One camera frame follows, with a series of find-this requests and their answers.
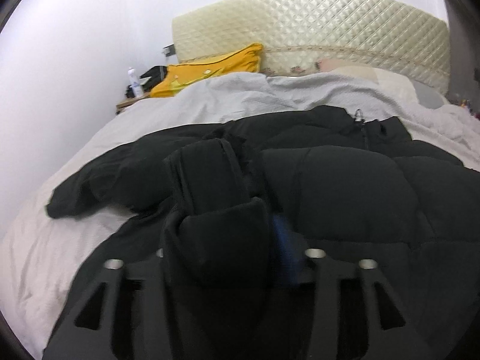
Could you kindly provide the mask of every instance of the headboard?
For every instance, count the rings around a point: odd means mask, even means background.
[[[266,73],[311,74],[320,59],[346,59],[448,91],[446,23],[395,0],[224,0],[174,18],[172,30],[181,63],[260,42]]]

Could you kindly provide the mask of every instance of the tufted diamond pattern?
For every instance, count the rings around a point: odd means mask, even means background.
[[[173,20],[180,62],[263,43],[262,68],[276,75],[316,71],[319,59],[347,59],[408,76],[445,94],[447,25],[395,0],[224,0]]]

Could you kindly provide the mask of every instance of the yellow pillow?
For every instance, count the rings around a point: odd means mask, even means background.
[[[258,73],[262,50],[261,43],[252,43],[241,50],[195,63],[171,64],[165,79],[152,89],[150,97],[170,97],[190,84],[222,74],[236,71]]]

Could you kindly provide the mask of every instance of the bedside table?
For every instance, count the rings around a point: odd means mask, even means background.
[[[150,97],[150,92],[145,92],[143,97],[136,98],[133,97],[131,99],[124,99],[120,103],[117,104],[117,115],[125,111],[127,107],[130,107],[132,104],[135,104],[137,101],[143,100]]]

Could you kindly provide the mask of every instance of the electrical outlet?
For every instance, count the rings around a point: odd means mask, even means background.
[[[165,56],[174,56],[177,54],[175,51],[175,45],[171,44],[170,46],[164,47],[163,54],[165,54]]]

